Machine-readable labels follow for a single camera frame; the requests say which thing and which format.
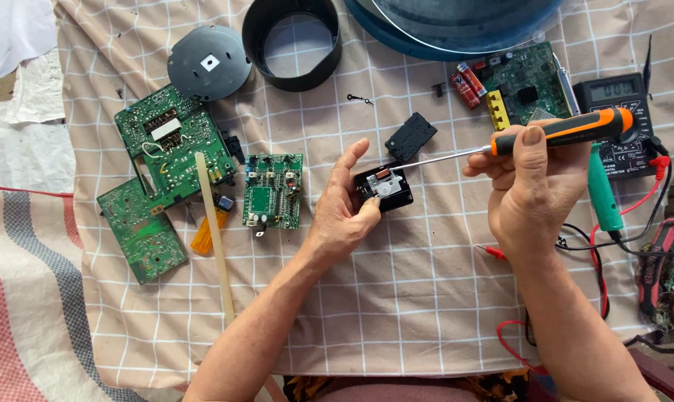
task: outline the orange screwdriver handle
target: orange screwdriver handle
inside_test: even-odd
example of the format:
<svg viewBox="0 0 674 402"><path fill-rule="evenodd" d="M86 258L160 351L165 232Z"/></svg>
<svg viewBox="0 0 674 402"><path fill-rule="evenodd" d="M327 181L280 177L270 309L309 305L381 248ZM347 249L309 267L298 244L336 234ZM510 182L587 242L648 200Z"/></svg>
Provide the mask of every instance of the orange screwdriver handle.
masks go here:
<svg viewBox="0 0 674 402"><path fill-rule="evenodd" d="M543 126L548 148L580 144L587 141L599 141L618 137L632 128L635 119L629 109L618 107L599 112L582 114ZM503 135L491 141L494 155L513 153L515 135Z"/></svg>

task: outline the power supply board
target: power supply board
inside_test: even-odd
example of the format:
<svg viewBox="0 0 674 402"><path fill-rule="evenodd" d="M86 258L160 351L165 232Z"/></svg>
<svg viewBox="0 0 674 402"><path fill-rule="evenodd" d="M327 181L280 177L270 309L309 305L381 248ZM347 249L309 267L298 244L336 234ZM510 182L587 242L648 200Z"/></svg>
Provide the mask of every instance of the power supply board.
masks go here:
<svg viewBox="0 0 674 402"><path fill-rule="evenodd" d="M537 116L571 117L549 42L509 51L508 55L496 57L498 64L480 71L489 92L486 98L489 109L493 102L495 107L502 105L499 109L505 112L504 125L495 127L494 121L497 130L514 124L526 125L534 112Z"/></svg>
<svg viewBox="0 0 674 402"><path fill-rule="evenodd" d="M296 230L300 224L302 154L248 155L243 225Z"/></svg>
<svg viewBox="0 0 674 402"><path fill-rule="evenodd" d="M151 282L188 259L166 213L151 213L140 178L129 180L96 201L138 283Z"/></svg>
<svg viewBox="0 0 674 402"><path fill-rule="evenodd" d="M153 186L141 181L151 213L200 190L194 152L206 155L212 185L235 174L223 138L198 96L182 96L169 84L121 110L114 120L136 174L141 175L143 162L152 178Z"/></svg>

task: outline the digital multimeter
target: digital multimeter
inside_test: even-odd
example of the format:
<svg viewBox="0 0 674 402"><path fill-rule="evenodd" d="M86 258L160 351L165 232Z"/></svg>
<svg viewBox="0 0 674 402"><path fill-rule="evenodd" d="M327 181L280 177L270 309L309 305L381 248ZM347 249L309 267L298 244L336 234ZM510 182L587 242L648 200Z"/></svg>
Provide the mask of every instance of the digital multimeter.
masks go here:
<svg viewBox="0 0 674 402"><path fill-rule="evenodd" d="M652 176L657 169L649 165L649 161L657 157L654 150L645 147L644 141L654 135L649 108L647 108L647 92L642 81L642 74L624 74L617 77L583 81L573 86L575 98L582 113L597 112L603 109L623 107L635 116L638 126L632 133L633 140L619 142L602 141L600 158L603 160L609 180L642 178Z"/></svg>

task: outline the green soldering iron handle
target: green soldering iron handle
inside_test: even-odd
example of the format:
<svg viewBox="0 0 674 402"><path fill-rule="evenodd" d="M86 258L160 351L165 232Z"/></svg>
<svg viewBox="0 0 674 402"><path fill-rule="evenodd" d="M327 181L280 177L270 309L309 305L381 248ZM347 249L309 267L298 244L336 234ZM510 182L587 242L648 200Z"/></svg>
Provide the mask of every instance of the green soldering iron handle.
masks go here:
<svg viewBox="0 0 674 402"><path fill-rule="evenodd" d="M588 191L590 192L590 203L598 217L600 230L609 232L624 228L625 225L617 209L617 204L615 204L615 196L612 194L610 180L607 178L603 161L600 159L600 144L593 144L590 152Z"/></svg>

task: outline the screwdriver shaft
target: screwdriver shaft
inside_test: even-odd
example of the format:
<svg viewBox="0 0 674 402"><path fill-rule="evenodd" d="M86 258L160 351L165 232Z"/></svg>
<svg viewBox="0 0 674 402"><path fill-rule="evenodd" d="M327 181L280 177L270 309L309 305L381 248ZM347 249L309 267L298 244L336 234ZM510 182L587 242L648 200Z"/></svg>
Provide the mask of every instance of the screwdriver shaft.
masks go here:
<svg viewBox="0 0 674 402"><path fill-rule="evenodd" d="M406 168L413 168L415 166L426 165L427 163L440 162L442 160L449 160L449 159L454 159L454 158L458 158L458 157L465 157L465 156L470 155L470 154L477 154L478 152L491 153L491 145L485 145L481 148L475 148L475 150L470 150L470 151L463 151L463 152L458 153L458 154L446 155L445 157L422 160L422 161L419 161L419 162L409 163L407 165L402 165L402 166L399 166L399 167L393 167L392 170L402 170L402 169L406 169Z"/></svg>

